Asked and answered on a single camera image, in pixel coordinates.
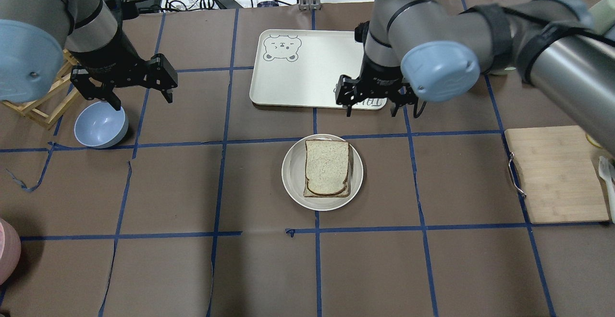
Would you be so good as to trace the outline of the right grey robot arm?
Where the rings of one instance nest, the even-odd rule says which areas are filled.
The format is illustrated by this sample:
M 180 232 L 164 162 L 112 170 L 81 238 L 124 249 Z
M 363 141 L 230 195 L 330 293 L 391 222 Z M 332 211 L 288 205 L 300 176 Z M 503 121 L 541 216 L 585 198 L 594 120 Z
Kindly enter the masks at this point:
M 347 116 L 367 98 L 389 99 L 393 116 L 418 100 L 446 102 L 481 74 L 514 67 L 614 153 L 614 41 L 597 33 L 582 0 L 485 4 L 457 15 L 437 0 L 375 0 L 355 39 L 360 74 L 341 75 L 335 93 Z

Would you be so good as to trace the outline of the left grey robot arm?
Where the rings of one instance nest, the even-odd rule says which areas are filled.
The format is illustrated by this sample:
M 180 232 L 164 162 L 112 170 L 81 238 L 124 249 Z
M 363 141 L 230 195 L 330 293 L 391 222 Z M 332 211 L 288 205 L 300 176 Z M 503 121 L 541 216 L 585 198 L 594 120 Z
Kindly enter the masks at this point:
M 142 86 L 172 103 L 178 75 L 161 53 L 140 57 L 123 31 L 145 0 L 1 0 L 1 100 L 42 99 L 51 89 L 67 50 L 76 60 L 70 82 L 87 100 L 115 110 L 116 88 Z

